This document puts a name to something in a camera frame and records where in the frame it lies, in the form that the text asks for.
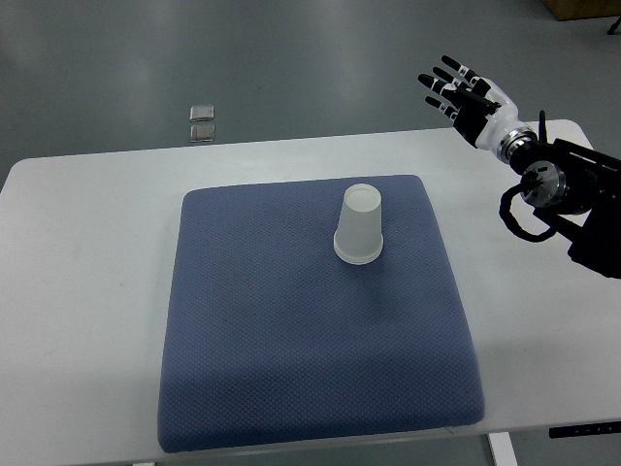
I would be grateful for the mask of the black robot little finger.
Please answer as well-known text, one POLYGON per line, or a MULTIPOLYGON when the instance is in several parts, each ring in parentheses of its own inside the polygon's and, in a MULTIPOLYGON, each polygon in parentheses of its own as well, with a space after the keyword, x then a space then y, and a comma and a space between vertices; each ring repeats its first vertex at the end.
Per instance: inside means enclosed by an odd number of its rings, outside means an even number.
MULTIPOLYGON (((441 57, 441 63, 443 65, 443 69, 445 69, 446 71, 457 70, 461 65, 465 65, 460 61, 456 60, 455 58, 452 58, 445 54, 441 57)), ((480 80, 482 80, 482 77, 477 72, 475 72, 472 68, 470 69, 473 73, 471 83, 478 83, 480 80)))

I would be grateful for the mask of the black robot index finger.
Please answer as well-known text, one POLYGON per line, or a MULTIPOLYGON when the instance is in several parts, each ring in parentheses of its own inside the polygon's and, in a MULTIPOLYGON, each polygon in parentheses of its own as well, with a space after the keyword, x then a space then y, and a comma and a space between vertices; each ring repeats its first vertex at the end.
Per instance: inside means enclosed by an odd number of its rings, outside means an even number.
POLYGON ((426 96, 424 101, 429 106, 438 110, 441 114, 446 116, 451 121, 454 121, 459 114, 459 110, 452 106, 450 103, 442 102, 435 97, 426 96))

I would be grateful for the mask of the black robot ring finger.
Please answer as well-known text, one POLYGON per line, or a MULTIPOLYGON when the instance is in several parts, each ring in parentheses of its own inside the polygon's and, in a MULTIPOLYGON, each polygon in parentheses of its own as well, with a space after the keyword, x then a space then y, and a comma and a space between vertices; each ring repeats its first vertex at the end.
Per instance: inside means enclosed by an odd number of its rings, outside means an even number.
POLYGON ((473 88, 471 83, 473 77, 472 70, 465 65, 461 65, 457 70, 451 71, 434 67, 433 73, 438 79, 446 82, 450 89, 471 90, 473 88))

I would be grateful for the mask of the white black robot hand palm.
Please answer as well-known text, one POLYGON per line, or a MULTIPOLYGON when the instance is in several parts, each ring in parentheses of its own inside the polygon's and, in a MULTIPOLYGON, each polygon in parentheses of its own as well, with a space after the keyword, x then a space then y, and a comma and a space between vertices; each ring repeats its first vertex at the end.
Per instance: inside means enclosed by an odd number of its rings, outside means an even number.
POLYGON ((510 160, 516 146, 534 140, 534 130, 518 118, 512 100, 492 81, 482 78, 472 83, 471 91, 490 101, 498 102, 497 111, 461 108, 453 121, 454 128, 473 147, 491 151, 499 160, 510 160))

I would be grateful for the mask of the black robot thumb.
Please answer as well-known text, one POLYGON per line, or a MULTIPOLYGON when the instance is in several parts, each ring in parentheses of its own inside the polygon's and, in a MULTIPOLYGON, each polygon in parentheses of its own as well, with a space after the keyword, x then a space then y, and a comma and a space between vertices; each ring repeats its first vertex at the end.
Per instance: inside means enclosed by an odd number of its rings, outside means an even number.
POLYGON ((464 87, 456 89, 455 97, 461 108, 470 108, 477 111, 497 111, 501 107, 500 103, 490 101, 464 87))

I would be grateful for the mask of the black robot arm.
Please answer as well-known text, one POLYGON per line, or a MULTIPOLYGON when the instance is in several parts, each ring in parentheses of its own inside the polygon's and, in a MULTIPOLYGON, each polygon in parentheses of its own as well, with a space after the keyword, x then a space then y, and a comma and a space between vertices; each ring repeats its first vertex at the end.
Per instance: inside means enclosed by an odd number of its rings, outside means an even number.
POLYGON ((569 258, 604 277, 620 276, 620 161, 576 143, 547 138, 545 115, 532 128, 490 79, 450 56, 418 81, 426 103, 445 115, 472 147, 489 150, 520 181, 501 197, 508 231, 542 243, 569 240, 569 258))

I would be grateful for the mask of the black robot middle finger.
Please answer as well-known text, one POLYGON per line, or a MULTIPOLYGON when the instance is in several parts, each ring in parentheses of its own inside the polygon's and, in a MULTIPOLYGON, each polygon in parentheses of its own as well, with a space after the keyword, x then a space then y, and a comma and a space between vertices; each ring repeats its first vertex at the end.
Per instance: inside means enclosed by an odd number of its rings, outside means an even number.
POLYGON ((457 89, 461 84, 461 82, 456 79, 446 81, 442 78, 433 77, 427 74, 420 74, 417 79, 420 83, 441 97, 453 97, 457 93, 457 89))

